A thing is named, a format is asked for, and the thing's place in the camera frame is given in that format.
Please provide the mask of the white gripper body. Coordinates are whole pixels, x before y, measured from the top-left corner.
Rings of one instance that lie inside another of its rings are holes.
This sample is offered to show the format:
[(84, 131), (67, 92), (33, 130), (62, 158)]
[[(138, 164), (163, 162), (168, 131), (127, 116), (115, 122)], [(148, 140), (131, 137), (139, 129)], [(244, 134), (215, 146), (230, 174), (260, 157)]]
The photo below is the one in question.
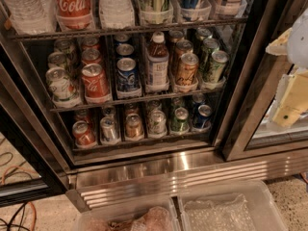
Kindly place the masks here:
[(295, 21), (287, 42), (290, 63), (308, 68), (308, 9)]

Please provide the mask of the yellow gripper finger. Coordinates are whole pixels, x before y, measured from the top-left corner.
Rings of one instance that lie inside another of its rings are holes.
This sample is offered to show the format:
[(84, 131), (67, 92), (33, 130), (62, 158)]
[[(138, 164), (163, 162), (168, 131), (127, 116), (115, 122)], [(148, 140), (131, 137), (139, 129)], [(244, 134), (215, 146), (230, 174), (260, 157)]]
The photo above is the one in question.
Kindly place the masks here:
[(289, 28), (283, 34), (281, 34), (276, 40), (271, 42), (266, 47), (266, 52), (273, 56), (281, 56), (287, 54), (287, 42), (292, 29)]
[(269, 111), (268, 128), (291, 128), (308, 110), (308, 70), (284, 74)]

